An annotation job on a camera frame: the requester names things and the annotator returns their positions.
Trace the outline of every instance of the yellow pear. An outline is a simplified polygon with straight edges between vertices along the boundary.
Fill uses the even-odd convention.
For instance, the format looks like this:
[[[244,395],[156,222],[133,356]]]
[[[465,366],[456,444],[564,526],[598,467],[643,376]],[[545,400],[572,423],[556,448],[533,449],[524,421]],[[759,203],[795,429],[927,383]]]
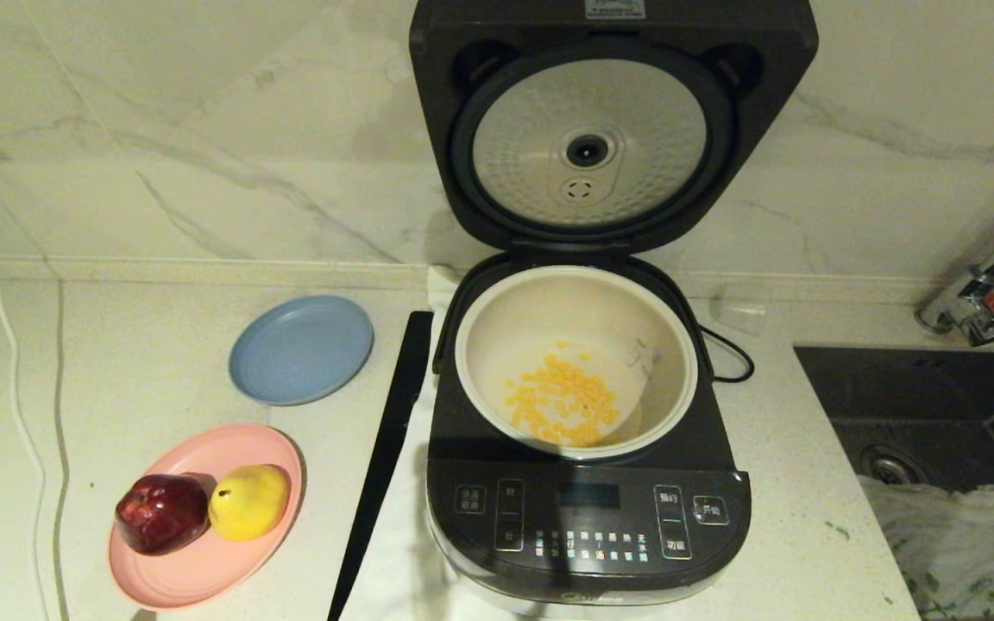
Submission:
[[[210,496],[210,526],[232,542],[256,539],[279,523],[288,499],[289,479],[278,467],[238,467]]]

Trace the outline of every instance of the digital display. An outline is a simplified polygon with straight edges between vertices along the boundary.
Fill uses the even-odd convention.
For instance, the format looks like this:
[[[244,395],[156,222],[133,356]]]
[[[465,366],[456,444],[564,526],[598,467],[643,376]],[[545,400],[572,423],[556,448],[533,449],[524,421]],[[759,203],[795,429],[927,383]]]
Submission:
[[[620,487],[604,483],[563,483],[559,485],[559,506],[618,510]]]

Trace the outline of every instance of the countertop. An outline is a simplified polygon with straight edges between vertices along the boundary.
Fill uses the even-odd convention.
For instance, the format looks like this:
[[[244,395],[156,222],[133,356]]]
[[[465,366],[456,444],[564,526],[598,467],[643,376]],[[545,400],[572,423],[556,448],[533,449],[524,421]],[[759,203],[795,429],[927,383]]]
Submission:
[[[422,280],[402,288],[395,279],[393,287],[5,282],[22,346],[22,408],[47,467],[40,558],[50,605],[59,566],[66,618],[129,621],[137,608],[106,566],[114,504],[171,445],[218,425],[257,422],[287,433],[304,456],[299,518],[271,561],[232,593],[159,618],[324,618],[406,319],[426,307]],[[243,397],[226,366],[233,341],[268,308],[321,293],[354,299],[374,322],[362,372],[295,408]],[[676,618],[918,618],[792,346],[966,345],[924,334],[910,306],[772,302],[753,337],[711,321],[709,300],[690,302],[702,323],[758,365],[745,384],[714,387],[734,460],[751,476],[753,518],[735,561],[711,588],[673,605]],[[737,362],[710,349],[719,373],[733,373]],[[35,480],[11,421],[7,371],[0,329],[0,618],[38,618],[27,570]]]

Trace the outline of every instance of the drain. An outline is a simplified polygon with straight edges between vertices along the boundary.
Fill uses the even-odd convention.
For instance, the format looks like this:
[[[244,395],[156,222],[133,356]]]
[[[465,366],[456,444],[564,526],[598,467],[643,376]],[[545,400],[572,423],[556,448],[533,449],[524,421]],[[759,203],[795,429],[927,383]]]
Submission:
[[[910,455],[881,444],[873,444],[861,452],[861,468],[887,485],[927,483],[927,475]]]

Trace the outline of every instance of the black sink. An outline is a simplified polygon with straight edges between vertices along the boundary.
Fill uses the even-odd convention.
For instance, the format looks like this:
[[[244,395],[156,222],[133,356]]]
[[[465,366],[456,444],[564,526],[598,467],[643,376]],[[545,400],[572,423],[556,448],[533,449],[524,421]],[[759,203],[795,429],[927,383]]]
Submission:
[[[994,484],[994,353],[796,347],[857,473]]]

